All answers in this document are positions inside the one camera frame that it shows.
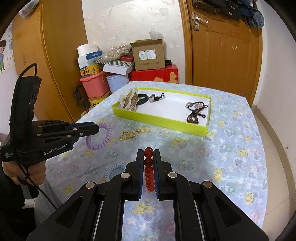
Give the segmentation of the person's left hand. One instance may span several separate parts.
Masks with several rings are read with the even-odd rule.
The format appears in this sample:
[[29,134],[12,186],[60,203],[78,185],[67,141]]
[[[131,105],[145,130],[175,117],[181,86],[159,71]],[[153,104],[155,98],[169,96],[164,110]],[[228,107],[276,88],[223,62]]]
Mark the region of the person's left hand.
[[[29,166],[28,175],[30,179],[37,184],[41,185],[46,177],[46,166],[45,161]],[[25,174],[22,172],[16,161],[4,162],[2,163],[4,173],[11,178],[11,180],[16,184],[20,185],[17,177],[25,177]]]

